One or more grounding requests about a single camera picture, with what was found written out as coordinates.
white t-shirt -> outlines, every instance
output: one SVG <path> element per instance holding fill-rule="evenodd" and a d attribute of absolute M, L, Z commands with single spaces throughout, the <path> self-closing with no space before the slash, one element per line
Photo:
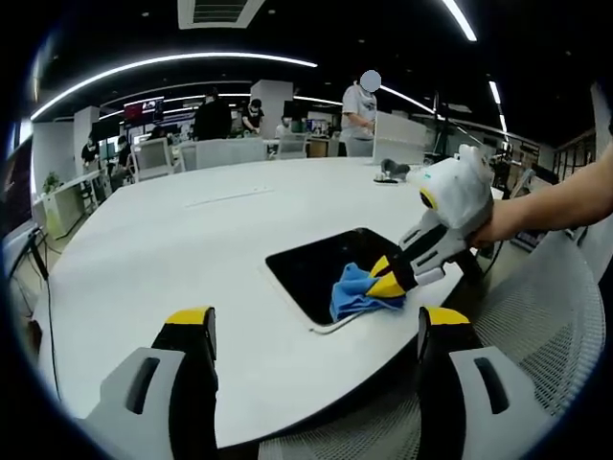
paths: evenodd
<path fill-rule="evenodd" d="M 285 127 L 283 123 L 277 126 L 275 131 L 275 139 L 281 139 L 286 134 L 291 134 L 291 127 Z"/>
<path fill-rule="evenodd" d="M 373 133 L 369 129 L 354 125 L 345 113 L 354 113 L 369 122 L 374 122 L 376 97 L 373 93 L 364 90 L 357 82 L 347 88 L 343 96 L 343 118 L 341 119 L 342 139 L 373 139 Z"/>

air vent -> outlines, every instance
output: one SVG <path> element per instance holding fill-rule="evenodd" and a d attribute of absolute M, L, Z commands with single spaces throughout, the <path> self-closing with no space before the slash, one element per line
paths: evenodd
<path fill-rule="evenodd" d="M 177 0 L 179 28 L 246 28 L 265 0 Z"/>

black ceiling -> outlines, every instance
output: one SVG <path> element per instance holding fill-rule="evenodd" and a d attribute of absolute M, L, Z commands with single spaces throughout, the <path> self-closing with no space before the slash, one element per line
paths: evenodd
<path fill-rule="evenodd" d="M 91 3 L 72 9 L 50 35 L 41 60 L 43 101 L 100 71 L 169 54 L 255 52 L 310 60 L 319 67 L 245 59 L 169 62 L 97 82 L 43 120 L 192 81 L 294 81 L 301 95 L 340 101 L 353 74 L 374 68 L 397 91 L 429 104 L 438 90 L 445 102 L 472 110 L 453 114 L 456 118 L 493 127 L 500 122 L 488 80 L 497 81 L 509 131 L 538 142 L 556 146 L 593 125 L 589 87 L 597 76 L 593 59 L 599 28 L 589 2 L 456 0 L 477 43 L 465 39 L 442 0 L 368 5 L 267 0 L 247 29 L 187 31 L 178 29 L 176 0 Z M 221 92 L 248 92 L 249 85 L 219 87 Z M 184 87 L 163 94 L 198 92 Z M 377 96 L 383 109 L 422 113 L 389 94 L 379 91 Z"/>

blue cloth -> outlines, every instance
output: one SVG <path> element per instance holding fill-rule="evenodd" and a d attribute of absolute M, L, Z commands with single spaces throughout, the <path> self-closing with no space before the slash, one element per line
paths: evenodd
<path fill-rule="evenodd" d="M 379 279 L 371 278 L 368 271 L 361 270 L 354 263 L 347 264 L 340 281 L 332 287 L 329 313 L 334 322 L 361 311 L 401 310 L 404 306 L 404 295 L 391 299 L 366 295 Z"/>

white round table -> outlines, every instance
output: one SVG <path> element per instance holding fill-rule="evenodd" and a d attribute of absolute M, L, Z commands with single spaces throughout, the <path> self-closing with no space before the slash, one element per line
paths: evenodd
<path fill-rule="evenodd" d="M 380 186 L 363 158 L 242 164 L 120 189 L 84 223 L 51 273 L 57 376 L 69 412 L 86 417 L 102 380 L 168 316 L 216 308 L 220 448 L 292 426 L 347 395 L 417 333 L 418 308 L 461 278 L 411 291 L 402 312 L 309 329 L 265 258 L 356 227 L 396 242 L 424 207 L 409 184 Z M 47 298 L 40 368 L 53 387 Z"/>

